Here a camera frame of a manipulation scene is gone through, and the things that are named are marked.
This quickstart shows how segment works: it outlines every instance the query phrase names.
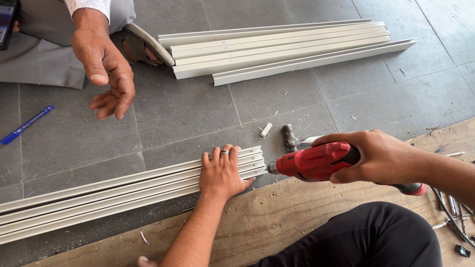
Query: foot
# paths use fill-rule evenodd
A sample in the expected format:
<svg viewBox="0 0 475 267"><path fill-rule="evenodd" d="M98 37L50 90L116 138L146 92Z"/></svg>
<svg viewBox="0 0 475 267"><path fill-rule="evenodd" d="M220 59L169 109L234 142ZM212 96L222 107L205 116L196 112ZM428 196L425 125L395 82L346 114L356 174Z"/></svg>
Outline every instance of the foot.
<svg viewBox="0 0 475 267"><path fill-rule="evenodd" d="M137 260L138 267L158 267L158 263L153 260L148 260L145 256L140 256Z"/></svg>
<svg viewBox="0 0 475 267"><path fill-rule="evenodd" d="M163 64L163 61L159 59L158 56L150 50L150 48L148 48L145 44L143 44L143 46L145 46L145 54L147 55L147 57L150 59L151 62L156 63L156 64ZM130 49L129 43L126 40L122 41L122 49L123 49L123 53L125 54L125 57L128 60L132 62L135 62L138 60L138 58L136 58L132 54L132 50Z"/></svg>

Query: shirt sleeve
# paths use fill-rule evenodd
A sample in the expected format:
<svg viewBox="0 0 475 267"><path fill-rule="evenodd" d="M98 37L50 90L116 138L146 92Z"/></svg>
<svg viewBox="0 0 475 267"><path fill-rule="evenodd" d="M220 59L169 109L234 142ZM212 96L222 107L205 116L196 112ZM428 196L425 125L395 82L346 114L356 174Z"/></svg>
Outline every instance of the shirt sleeve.
<svg viewBox="0 0 475 267"><path fill-rule="evenodd" d="M73 17L76 10L81 8L92 8L102 12L111 23L111 0L65 0L69 14Z"/></svg>

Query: hammer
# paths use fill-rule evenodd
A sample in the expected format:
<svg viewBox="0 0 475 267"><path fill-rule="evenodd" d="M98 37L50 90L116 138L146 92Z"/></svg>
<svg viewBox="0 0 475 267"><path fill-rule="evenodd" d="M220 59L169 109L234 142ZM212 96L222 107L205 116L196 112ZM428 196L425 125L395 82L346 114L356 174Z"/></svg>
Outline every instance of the hammer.
<svg viewBox="0 0 475 267"><path fill-rule="evenodd" d="M284 131L285 134L285 146L289 148L290 153L297 151L298 147L303 145L303 144L311 144L315 139L317 139L320 136L312 136L308 137L305 139L299 139L295 137L294 135L294 128L292 127L292 124L286 124L282 127L282 130Z"/></svg>

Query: blue marker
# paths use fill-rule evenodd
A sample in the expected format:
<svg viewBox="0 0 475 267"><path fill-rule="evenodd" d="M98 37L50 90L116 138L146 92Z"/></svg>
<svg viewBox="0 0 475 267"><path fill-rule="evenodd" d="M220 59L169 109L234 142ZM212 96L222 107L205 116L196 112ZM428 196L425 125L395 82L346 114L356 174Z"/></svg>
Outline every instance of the blue marker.
<svg viewBox="0 0 475 267"><path fill-rule="evenodd" d="M48 113L50 110L52 110L53 107L52 105L49 105L47 108L43 109L40 113L36 114L33 118L31 118L29 121L24 123L20 128L16 129L13 131L11 134L7 135L5 138L3 138L0 143L2 144L8 144L10 141L15 139L17 136L20 135L20 132L28 128L28 126L32 125L35 121L39 120L41 117L43 117L46 113Z"/></svg>

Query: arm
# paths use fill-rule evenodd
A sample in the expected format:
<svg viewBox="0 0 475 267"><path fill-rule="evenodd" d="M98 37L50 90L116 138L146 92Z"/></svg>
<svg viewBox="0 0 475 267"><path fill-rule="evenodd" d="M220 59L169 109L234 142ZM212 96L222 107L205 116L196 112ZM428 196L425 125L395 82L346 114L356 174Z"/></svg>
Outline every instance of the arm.
<svg viewBox="0 0 475 267"><path fill-rule="evenodd" d="M219 219L226 201L249 187L255 178L241 180L238 173L238 146L225 145L221 154L218 147L202 155L202 169L199 180L200 197L185 225L178 233L161 263L148 261L141 256L139 267L206 267L211 255L211 246L218 228Z"/></svg>
<svg viewBox="0 0 475 267"><path fill-rule="evenodd" d="M312 146L347 142L358 148L361 160L330 177L333 183L371 181L384 184L422 182L467 206L475 207L475 165L406 144L382 131L332 133Z"/></svg>
<svg viewBox="0 0 475 267"><path fill-rule="evenodd" d="M76 26L72 47L87 78L97 86L110 85L110 91L96 95L89 108L100 109L99 120L112 114L121 119L135 97L135 87L129 63L109 38L109 20L93 8L77 9L72 17Z"/></svg>

